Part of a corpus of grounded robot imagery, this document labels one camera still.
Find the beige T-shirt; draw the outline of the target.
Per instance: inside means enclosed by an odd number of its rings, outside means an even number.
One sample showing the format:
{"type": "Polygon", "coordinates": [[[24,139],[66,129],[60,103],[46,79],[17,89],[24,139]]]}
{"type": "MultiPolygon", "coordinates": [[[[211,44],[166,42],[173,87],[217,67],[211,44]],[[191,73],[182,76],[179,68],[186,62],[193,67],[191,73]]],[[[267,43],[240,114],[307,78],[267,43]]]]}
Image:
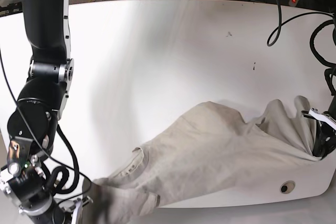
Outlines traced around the beige T-shirt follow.
{"type": "Polygon", "coordinates": [[[317,162],[316,123],[302,115],[309,101],[299,95],[294,104],[294,118],[273,100],[249,122],[221,104],[196,105],[110,176],[93,181],[83,223],[128,223],[157,207],[317,162]]]}

